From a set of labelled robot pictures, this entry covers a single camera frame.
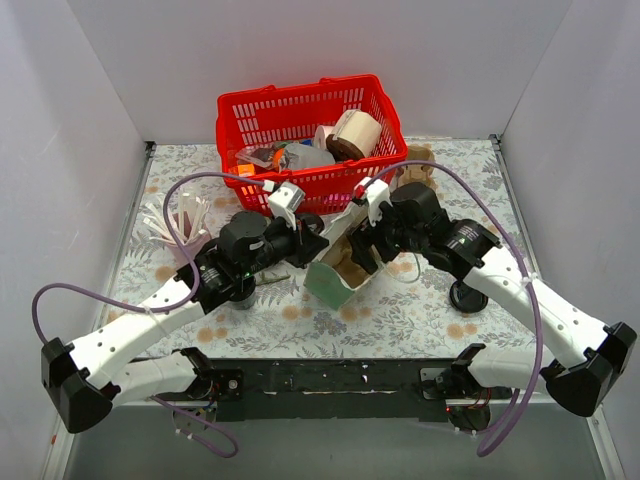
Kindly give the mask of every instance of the leaf pattern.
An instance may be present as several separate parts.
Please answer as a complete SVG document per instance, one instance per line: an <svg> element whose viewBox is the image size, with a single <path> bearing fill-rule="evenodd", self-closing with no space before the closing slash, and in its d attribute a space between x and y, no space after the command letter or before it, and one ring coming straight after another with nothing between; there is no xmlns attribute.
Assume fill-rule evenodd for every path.
<svg viewBox="0 0 640 480"><path fill-rule="evenodd" d="M408 143L431 143L436 161L456 171L481 198L526 251L518 229L500 165L489 141L427 140L409 137ZM220 169L215 145L160 145L156 148L141 205L153 200L178 179L194 172ZM452 218L482 220L483 212L446 174L435 170L438 196ZM187 190L207 196L214 208L206 224L212 235L240 210L233 191L222 179L203 178ZM171 253L150 233L138 212L127 254L116 284L116 298L139 303L166 280L175 268ZM401 278L416 273L411 269ZM338 312L330 310L303 286L304 270L282 263L265 272L266 278L290 275L286 280L257 287L255 305L246 311L223 305L212 314L172 332L152 346L149 356L167 355L175 348L197 346L211 357L341 358L341 357L451 357L468 344L484 342L499 347L530 349L531 333L494 302L476 315L462 315L448 303L452 277L430 268L420 259L419 281L407 285L380 274ZM203 329L216 333L198 336Z"/></svg>

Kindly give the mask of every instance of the wire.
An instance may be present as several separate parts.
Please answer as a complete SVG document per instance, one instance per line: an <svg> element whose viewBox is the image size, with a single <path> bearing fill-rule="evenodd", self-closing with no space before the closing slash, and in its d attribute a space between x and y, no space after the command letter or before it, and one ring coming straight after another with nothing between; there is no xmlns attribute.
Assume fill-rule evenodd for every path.
<svg viewBox="0 0 640 480"><path fill-rule="evenodd" d="M502 235L502 238L509 247L509 250L511 250L511 254L518 264L518 270L520 270L523 279L529 278L529 272L527 271L527 266L524 262L524 258L518 250L518 247L516 246L511 236L507 233L504 227L502 227L498 219L493 215L493 213L491 213L489 208L484 204L478 194L474 192L473 189L453 170L450 170L449 168L435 162L428 162L425 160L406 160L404 162L395 163L393 165L390 165L389 167L383 168L364 185L363 191L366 191L369 185L371 185L376 180L381 179L387 173L396 170L397 168L409 165L426 165L441 170L448 174L451 178L453 178L462 188L464 188L464 190L482 209L487 218L491 220L491 223L495 225L495 227L500 232L500 235ZM529 298L531 299L531 308L533 309L533 319L535 324L534 333L536 339L536 353L533 370L531 372L529 382L527 383L527 387L525 388L522 401L516 406L518 396L520 395L520 390L514 390L512 400L505 412L500 416L493 427L484 430L484 432L488 433L489 435L483 438L482 442L480 442L480 445L478 446L477 454L479 457L485 457L493 452L496 448L498 448L498 446L500 446L504 439L509 435L511 430L513 430L513 428L517 425L518 421L522 417L522 414L529 405L529 400L531 399L531 396L533 395L533 392L535 390L536 382L538 381L538 375L540 373L540 367L542 366L544 342L542 338L542 318L540 316L540 305L538 304L538 297L536 295L535 289L533 288L533 283L526 282L524 284L524 288L526 289L527 293L529 294Z"/></svg>
<svg viewBox="0 0 640 480"><path fill-rule="evenodd" d="M192 419L192 420L204 425L205 427L208 427L208 428L210 428L212 430L220 432L233 445L233 451L225 452L224 450L220 450L218 447L213 445L211 442L205 440L204 438L202 438L202 437L200 437L198 435L194 435L189 430L185 430L183 428L178 428L180 433L186 435L187 438L189 438L189 439L195 440L200 445L203 445L211 453L215 453L216 455L218 455L219 457L222 457L222 458L231 458L231 457L235 457L238 454L238 452L240 451L240 445L238 444L238 440L236 439L235 435L233 435L233 433L231 433L229 430L224 428L222 425L217 425L215 423L211 423L208 420L205 420L204 418L199 417L198 415L196 415L194 413L191 413L189 410L185 410L184 408L180 408L180 407L176 407L175 405L171 405L169 402L165 402L164 400L162 400L159 397L153 396L153 397L150 397L150 398L151 398L151 400L159 403L160 405L162 405L163 407L168 408L169 410L173 410L174 412L176 412L176 413L178 413L180 415L185 415L185 416L189 417L190 419Z"/></svg>
<svg viewBox="0 0 640 480"><path fill-rule="evenodd" d="M191 298L198 291L198 287L200 286L200 275L198 273L198 267L197 267L195 261L193 260L193 256L185 248L184 243L182 243L182 241L178 237L178 233L174 230L174 228L171 225L172 222L170 221L170 217L169 217L169 215L170 215L170 213L169 213L169 202L171 200L171 196L182 185L184 185L185 183L190 182L192 180L195 180L197 178L204 178L204 177L231 178L231 179L234 179L234 180L239 180L241 182L249 183L251 185L256 185L256 186L259 186L259 187L264 186L264 182L263 181L251 180L250 178L239 177L237 175L231 175L230 173L201 172L201 173L194 173L192 175L188 175L188 176L180 179L179 181L177 181L174 185L171 186L171 188L169 188L169 191L167 192L167 194L166 194L166 196L164 198L164 203L162 205L162 215L164 217L165 224L167 225L167 229L169 230L169 233L171 234L171 237L173 238L174 242L178 246L178 249L180 250L180 252L182 252L184 257L189 262L189 265L191 266L191 270L193 270L193 279L194 279L193 280L193 287L191 287L191 291L189 292L189 294L185 298L180 300L179 302L176 302L176 303L174 303L172 305L167 305L165 307L151 308L151 309L149 309L149 311L151 313L166 313L166 312L170 312L171 310L175 310L176 308L182 307L189 300L191 300ZM135 307L135 306L129 305L127 303L119 302L119 301L114 300L112 298L105 297L104 295L100 295L99 293L92 292L90 290L87 290L86 288L78 287L76 285L71 285L69 283L50 283L50 284L45 285L44 287L42 287L40 290L38 290L36 292L36 294L34 295L33 300L31 301L31 318L33 320L33 327L36 330L36 334L38 335L38 338L40 338L40 341L43 344L46 344L48 342L48 340L47 340L47 337L44 335L44 332L42 331L42 328L40 326L40 319L38 318L38 302L40 301L40 298L42 297L42 295L44 295L49 290L53 290L54 288L61 288L61 289L64 289L64 290L71 290L72 292L79 293L79 294L84 295L86 297L93 298L93 299L98 300L100 302L104 302L104 303L107 303L109 305L113 305L114 307L122 308L124 310L129 310L131 312L135 312L135 313L146 313L147 312L147 310L145 310L142 307Z"/></svg>
<svg viewBox="0 0 640 480"><path fill-rule="evenodd" d="M387 273L389 273L389 276L391 278L393 278L395 281L400 282L400 283L404 283L406 285L411 285L412 283L416 283L418 280L420 280L420 276L422 275L422 270L421 270L421 267L420 267L420 259L418 258L418 255L416 253L414 253L414 252L412 252L412 253L413 253L413 257L416 259L416 266L418 267L418 274L416 275L416 278L413 278L411 280L402 280L402 279L396 277L395 275L391 275L391 273L389 273L389 265L387 265L385 267L385 271Z"/></svg>

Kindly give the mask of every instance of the paper roll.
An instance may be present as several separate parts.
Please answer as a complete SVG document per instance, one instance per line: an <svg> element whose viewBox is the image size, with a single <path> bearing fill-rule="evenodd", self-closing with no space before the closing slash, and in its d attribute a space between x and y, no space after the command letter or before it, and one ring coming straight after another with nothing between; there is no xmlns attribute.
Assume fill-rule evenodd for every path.
<svg viewBox="0 0 640 480"><path fill-rule="evenodd" d="M381 132L382 125L368 113L347 110L327 137L327 149L338 161L359 160L371 155Z"/></svg>
<svg viewBox="0 0 640 480"><path fill-rule="evenodd" d="M332 126L320 125L316 128L316 134L313 137L313 146L321 150L327 149L327 137L331 135Z"/></svg>

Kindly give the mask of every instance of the wall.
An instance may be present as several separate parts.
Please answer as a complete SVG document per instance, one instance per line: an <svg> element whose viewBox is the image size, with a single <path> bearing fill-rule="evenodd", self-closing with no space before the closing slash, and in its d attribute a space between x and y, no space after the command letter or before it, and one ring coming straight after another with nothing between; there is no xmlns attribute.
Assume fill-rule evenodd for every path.
<svg viewBox="0 0 640 480"><path fill-rule="evenodd" d="M406 134L504 131L570 0L69 0L145 140L211 142L236 90L377 74Z"/></svg>
<svg viewBox="0 0 640 480"><path fill-rule="evenodd" d="M586 311L638 332L639 22L637 1L573 2L504 135L545 277ZM638 393L640 351L605 401L629 478L640 478Z"/></svg>
<svg viewBox="0 0 640 480"><path fill-rule="evenodd" d="M0 476L28 480L56 418L31 297L52 281L104 288L144 144L64 0L0 0L0 65ZM53 292L44 331L81 335L97 307Z"/></svg>

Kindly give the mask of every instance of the red plastic basket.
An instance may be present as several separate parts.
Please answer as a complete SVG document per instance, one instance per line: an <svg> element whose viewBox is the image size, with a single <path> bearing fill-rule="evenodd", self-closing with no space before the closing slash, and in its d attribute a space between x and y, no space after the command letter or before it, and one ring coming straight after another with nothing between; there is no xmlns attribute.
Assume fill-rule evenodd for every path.
<svg viewBox="0 0 640 480"><path fill-rule="evenodd" d="M269 85L222 95L218 98L216 123L222 171L229 172L236 166L235 154L246 146L312 138L318 125L335 125L345 110L354 108L369 113L382 125L380 140L371 157L252 177L288 181L302 188L306 195L298 212L325 215L342 211L360 180L407 157L400 120L375 75L323 78L311 85L287 88ZM390 172L385 181L392 175ZM231 179L225 179L225 183L235 190L245 209L269 213L268 194L259 187Z"/></svg>

